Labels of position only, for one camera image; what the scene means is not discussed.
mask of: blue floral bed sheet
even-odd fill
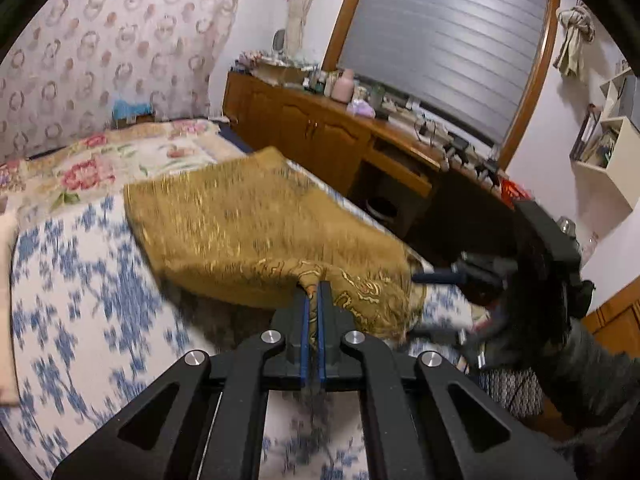
[[[20,406],[0,410],[0,421],[44,479],[185,352],[228,348],[232,308],[207,305],[193,316],[181,301],[158,289],[121,195],[20,234],[12,270]],[[456,288],[434,287],[423,320],[469,326],[470,305]],[[427,346],[414,342],[409,352]],[[260,478],[368,479],[359,410],[352,392],[270,392]]]

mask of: pink bottle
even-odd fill
[[[350,68],[346,69],[342,73],[340,79],[335,82],[334,89],[331,92],[331,99],[345,104],[351,102],[351,97],[353,97],[353,88],[355,86],[353,76],[353,70]]]

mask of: triangular cutout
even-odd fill
[[[178,383],[169,384],[121,428],[118,437],[145,451],[153,449],[179,389]]]
[[[509,430],[478,404],[466,390],[458,384],[450,384],[447,390],[465,427],[471,447],[476,453],[485,452],[509,439]]]

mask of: window blind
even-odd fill
[[[536,59],[546,4],[360,0],[338,64],[500,144]]]

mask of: red plastic basket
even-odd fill
[[[531,195],[524,191],[513,180],[504,178],[500,183],[500,193],[502,194],[502,201],[513,207],[513,200],[515,198],[531,198]]]

